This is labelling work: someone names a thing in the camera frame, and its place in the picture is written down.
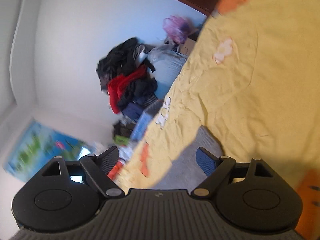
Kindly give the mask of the black clothes on pile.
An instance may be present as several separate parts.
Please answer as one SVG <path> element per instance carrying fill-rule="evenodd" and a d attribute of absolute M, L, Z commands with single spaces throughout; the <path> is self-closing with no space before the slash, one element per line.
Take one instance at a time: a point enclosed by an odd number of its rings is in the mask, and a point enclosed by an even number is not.
<path fill-rule="evenodd" d="M 155 71 L 155 68 L 148 60 L 148 53 L 148 47 L 140 43 L 136 37 L 133 37 L 114 47 L 97 64 L 96 73 L 100 80 L 100 89 L 107 95 L 107 85 L 113 78 L 120 74 L 128 76 L 141 65 L 147 66 L 146 77 L 132 81 L 120 97 L 117 103 L 120 112 L 130 102 L 154 94 L 157 90 L 157 81 L 150 75 L 151 72 Z"/>

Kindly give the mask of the purple plastic bag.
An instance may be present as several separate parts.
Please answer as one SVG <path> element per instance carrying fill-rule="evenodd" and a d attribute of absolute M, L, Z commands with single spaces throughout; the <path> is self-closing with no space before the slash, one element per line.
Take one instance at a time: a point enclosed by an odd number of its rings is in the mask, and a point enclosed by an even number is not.
<path fill-rule="evenodd" d="M 193 31 L 192 26 L 186 19 L 173 15 L 163 20 L 163 29 L 168 38 L 177 44 L 184 44 Z"/>

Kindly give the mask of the lotus print window blind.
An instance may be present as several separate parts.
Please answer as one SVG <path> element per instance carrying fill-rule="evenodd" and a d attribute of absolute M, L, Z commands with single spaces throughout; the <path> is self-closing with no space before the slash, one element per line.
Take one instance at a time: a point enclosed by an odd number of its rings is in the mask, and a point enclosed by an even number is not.
<path fill-rule="evenodd" d="M 53 157 L 60 155 L 65 161 L 79 160 L 90 154 L 91 149 L 84 141 L 34 120 L 20 136 L 4 163 L 4 169 L 26 183 Z"/>

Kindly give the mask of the navy garment in pile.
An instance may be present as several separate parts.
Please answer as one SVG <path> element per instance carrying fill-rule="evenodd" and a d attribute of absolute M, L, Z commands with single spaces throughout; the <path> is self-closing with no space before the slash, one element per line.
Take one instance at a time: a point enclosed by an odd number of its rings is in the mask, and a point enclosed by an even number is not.
<path fill-rule="evenodd" d="M 127 116 L 134 122 L 137 122 L 142 115 L 143 111 L 149 107 L 152 103 L 158 100 L 155 94 L 149 96 L 143 96 L 133 102 L 130 102 L 127 107 L 122 111 L 124 116 Z"/>

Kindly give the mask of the red garment on pile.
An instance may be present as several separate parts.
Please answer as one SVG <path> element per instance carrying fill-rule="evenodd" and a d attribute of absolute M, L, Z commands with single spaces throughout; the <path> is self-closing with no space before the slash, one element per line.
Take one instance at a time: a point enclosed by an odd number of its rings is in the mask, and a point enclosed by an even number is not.
<path fill-rule="evenodd" d="M 109 104 L 114 114 L 120 113 L 120 109 L 117 106 L 117 103 L 120 100 L 120 97 L 125 92 L 127 86 L 137 79 L 146 77 L 147 75 L 147 66 L 141 65 L 130 75 L 125 76 L 120 74 L 117 77 L 113 78 L 107 85 L 107 93 L 109 96 Z"/>

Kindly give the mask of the grey and navy knit sweater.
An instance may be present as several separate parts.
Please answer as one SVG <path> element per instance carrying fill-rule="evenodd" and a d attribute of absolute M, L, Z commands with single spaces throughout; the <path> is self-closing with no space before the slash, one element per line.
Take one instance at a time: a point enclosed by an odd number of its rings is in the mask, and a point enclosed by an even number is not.
<path fill-rule="evenodd" d="M 207 127 L 200 126 L 195 139 L 187 146 L 180 156 L 172 162 L 172 166 L 165 176 L 155 185 L 152 190 L 187 190 L 193 191 L 207 175 L 196 163 L 196 151 L 204 147 L 216 157 L 223 155 L 220 144 Z"/>

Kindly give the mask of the light blue folded towel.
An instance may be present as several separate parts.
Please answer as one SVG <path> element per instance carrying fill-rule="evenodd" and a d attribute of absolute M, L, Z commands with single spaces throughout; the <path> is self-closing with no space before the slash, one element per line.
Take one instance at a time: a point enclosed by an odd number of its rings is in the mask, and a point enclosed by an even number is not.
<path fill-rule="evenodd" d="M 144 109 L 131 133 L 130 140 L 140 141 L 142 139 L 149 123 L 153 120 L 153 118 L 157 115 L 160 108 L 162 107 L 163 101 L 163 99 L 159 99 L 149 105 L 146 109 Z"/>

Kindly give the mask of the yellow carrot print quilt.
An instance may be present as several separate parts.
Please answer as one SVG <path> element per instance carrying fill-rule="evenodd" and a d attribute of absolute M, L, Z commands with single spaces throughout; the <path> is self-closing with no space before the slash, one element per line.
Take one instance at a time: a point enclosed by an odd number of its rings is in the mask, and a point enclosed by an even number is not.
<path fill-rule="evenodd" d="M 319 238 L 319 0 L 247 0 L 209 17 L 119 186 L 150 188 L 200 126 L 225 155 L 268 163 L 304 202 Z"/>

